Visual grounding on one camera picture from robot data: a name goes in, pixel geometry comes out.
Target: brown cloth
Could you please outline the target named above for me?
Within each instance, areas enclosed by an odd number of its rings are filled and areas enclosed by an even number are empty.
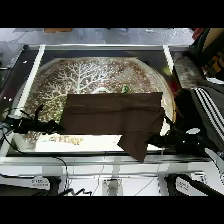
[[[69,94],[60,125],[62,135],[122,135],[118,146],[144,161],[150,136],[164,119],[162,93]]]

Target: floor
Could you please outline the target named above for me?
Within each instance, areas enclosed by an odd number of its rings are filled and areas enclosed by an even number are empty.
[[[188,28],[73,28],[44,33],[43,28],[0,28],[0,41],[23,44],[149,44],[190,45]]]

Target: white tree design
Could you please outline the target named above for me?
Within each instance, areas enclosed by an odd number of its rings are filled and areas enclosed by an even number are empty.
[[[48,85],[43,99],[54,100],[68,93],[80,94],[86,90],[93,92],[91,86],[107,80],[110,71],[106,64],[97,62],[75,62],[65,65],[58,74],[56,84]]]

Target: red object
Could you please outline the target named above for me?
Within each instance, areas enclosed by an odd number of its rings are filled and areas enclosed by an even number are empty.
[[[205,28],[195,28],[194,34],[192,35],[192,38],[194,40],[197,40],[197,38],[201,35],[201,33],[204,31]]]

